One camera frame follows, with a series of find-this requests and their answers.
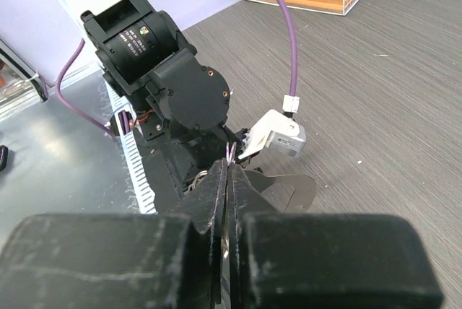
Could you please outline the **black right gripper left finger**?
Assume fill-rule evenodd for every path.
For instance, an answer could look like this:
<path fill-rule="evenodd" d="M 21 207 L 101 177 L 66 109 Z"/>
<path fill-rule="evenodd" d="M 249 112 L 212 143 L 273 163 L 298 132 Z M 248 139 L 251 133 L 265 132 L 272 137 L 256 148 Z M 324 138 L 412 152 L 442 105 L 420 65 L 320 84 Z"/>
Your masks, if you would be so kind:
<path fill-rule="evenodd" d="M 227 163 L 161 214 L 35 214 L 1 251 L 3 308 L 214 308 Z"/>

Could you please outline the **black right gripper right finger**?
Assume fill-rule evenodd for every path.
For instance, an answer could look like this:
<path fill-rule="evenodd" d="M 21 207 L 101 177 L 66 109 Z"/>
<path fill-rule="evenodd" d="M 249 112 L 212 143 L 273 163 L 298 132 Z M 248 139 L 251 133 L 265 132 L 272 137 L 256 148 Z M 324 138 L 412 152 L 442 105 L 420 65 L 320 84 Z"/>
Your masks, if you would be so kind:
<path fill-rule="evenodd" d="M 418 232 L 392 214 L 281 213 L 227 174 L 232 308 L 441 308 Z"/>

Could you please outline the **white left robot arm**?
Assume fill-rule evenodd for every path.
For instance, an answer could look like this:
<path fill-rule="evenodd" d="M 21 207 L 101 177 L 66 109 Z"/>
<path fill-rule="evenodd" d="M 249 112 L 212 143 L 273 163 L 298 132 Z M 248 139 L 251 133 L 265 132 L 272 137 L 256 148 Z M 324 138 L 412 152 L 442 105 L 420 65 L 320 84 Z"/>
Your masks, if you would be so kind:
<path fill-rule="evenodd" d="M 58 0 L 95 49 L 105 81 L 136 115 L 144 167 L 190 183 L 239 139 L 227 128 L 231 91 L 200 64 L 171 16 L 148 0 Z"/>

